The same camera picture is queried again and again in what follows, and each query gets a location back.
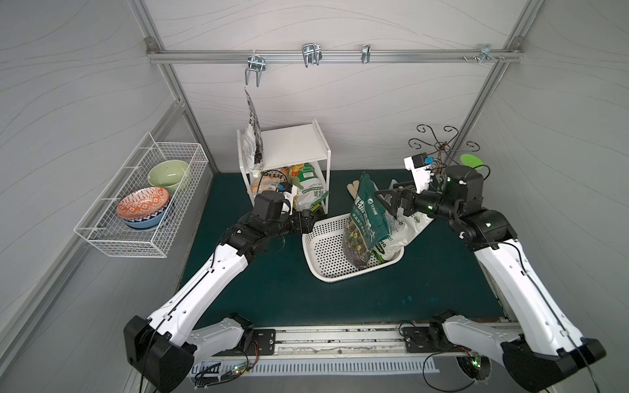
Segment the green fertilizer bag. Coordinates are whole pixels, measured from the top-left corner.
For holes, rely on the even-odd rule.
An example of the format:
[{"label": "green fertilizer bag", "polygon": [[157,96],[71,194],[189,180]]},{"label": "green fertilizer bag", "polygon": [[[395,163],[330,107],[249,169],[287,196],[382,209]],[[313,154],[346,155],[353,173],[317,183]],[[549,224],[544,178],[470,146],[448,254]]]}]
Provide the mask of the green fertilizer bag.
[{"label": "green fertilizer bag", "polygon": [[365,172],[360,176],[356,200],[343,234],[343,252],[357,269],[367,268],[371,250],[389,237],[389,221],[384,206],[376,201],[376,185]]}]

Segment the green plastic disc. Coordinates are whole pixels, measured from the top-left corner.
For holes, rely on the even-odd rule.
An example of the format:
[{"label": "green plastic disc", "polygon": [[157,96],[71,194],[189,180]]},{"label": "green plastic disc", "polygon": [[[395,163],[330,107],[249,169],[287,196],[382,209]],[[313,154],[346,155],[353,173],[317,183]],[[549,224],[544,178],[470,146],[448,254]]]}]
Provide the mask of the green plastic disc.
[{"label": "green plastic disc", "polygon": [[482,160],[473,154],[462,154],[460,159],[463,165],[467,165],[470,168],[474,168],[483,164]]}]

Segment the decorative metal stand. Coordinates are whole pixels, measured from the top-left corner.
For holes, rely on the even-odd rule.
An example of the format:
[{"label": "decorative metal stand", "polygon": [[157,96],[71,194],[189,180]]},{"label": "decorative metal stand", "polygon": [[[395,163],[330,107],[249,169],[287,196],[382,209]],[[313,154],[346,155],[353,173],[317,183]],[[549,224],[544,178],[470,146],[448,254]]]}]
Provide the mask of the decorative metal stand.
[{"label": "decorative metal stand", "polygon": [[453,153],[473,153],[473,152],[478,152],[481,147],[478,143],[473,142],[473,141],[467,141],[465,144],[467,145],[467,147],[470,148],[470,150],[455,150],[453,149],[450,144],[452,141],[454,141],[456,139],[456,137],[459,135],[459,130],[456,127],[453,126],[445,126],[443,127],[443,130],[445,132],[452,133],[454,131],[454,136],[451,137],[448,141],[440,141],[439,138],[437,138],[437,136],[435,135],[435,132],[433,130],[433,128],[429,125],[426,124],[420,124],[417,126],[417,131],[419,131],[420,133],[426,133],[428,130],[430,130],[430,133],[432,134],[433,138],[435,139],[434,143],[429,143],[426,142],[422,139],[419,138],[411,138],[408,140],[408,145],[414,149],[422,149],[424,148],[424,146],[432,146],[435,148],[434,152],[428,153],[428,155],[433,155],[436,154],[436,156],[434,157],[435,162],[437,163],[437,165],[435,166],[435,174],[439,174],[441,173],[441,170],[443,168],[445,168],[447,165],[445,164],[445,160],[447,159],[447,157],[442,158],[442,154],[446,153],[449,154],[450,152]]}]

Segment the orange patterned bowl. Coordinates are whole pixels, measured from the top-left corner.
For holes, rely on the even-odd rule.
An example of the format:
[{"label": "orange patterned bowl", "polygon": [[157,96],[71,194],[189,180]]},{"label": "orange patterned bowl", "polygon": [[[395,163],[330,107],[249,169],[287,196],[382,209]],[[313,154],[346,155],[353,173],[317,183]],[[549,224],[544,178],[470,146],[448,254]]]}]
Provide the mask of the orange patterned bowl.
[{"label": "orange patterned bowl", "polygon": [[155,214],[168,203],[168,190],[163,187],[147,187],[127,195],[116,208],[116,214],[125,220],[138,219]]}]

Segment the dark green table mat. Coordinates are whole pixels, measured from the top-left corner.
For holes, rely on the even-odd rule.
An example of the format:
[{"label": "dark green table mat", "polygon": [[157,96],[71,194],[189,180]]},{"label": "dark green table mat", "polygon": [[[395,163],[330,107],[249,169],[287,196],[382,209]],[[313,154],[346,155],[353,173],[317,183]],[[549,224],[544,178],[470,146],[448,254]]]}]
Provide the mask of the dark green table mat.
[{"label": "dark green table mat", "polygon": [[[346,186],[361,170],[330,174],[329,217],[349,213]],[[406,170],[368,170],[380,189],[391,179],[411,180]],[[227,228],[252,208],[242,176],[218,174],[212,184],[188,258],[183,285],[207,261]],[[495,318],[503,311],[481,268],[442,221],[432,222],[406,247],[394,265],[358,277],[327,283],[308,268],[301,236],[274,241],[227,285],[196,328],[238,313],[256,326],[383,323],[421,321],[446,309],[468,318]]]}]

